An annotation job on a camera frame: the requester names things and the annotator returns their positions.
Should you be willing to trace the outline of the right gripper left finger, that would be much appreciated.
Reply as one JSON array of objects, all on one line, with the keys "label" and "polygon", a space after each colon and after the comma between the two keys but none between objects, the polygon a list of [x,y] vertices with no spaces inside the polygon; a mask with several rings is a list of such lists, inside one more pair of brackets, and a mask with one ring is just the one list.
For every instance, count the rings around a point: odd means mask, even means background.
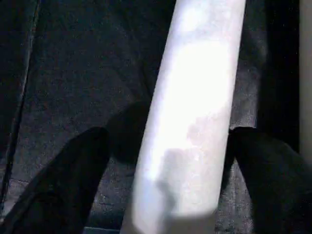
[{"label": "right gripper left finger", "polygon": [[102,127],[71,139],[27,185],[0,232],[82,233],[109,157],[109,134]]}]

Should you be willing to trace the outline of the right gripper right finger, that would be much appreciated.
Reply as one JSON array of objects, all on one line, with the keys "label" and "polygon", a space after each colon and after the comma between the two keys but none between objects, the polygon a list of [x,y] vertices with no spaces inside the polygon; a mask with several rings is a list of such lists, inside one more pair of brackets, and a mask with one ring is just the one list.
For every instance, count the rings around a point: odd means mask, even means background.
[{"label": "right gripper right finger", "polygon": [[256,234],[312,232],[312,170],[296,151],[255,128],[237,127],[228,155],[247,185]]}]

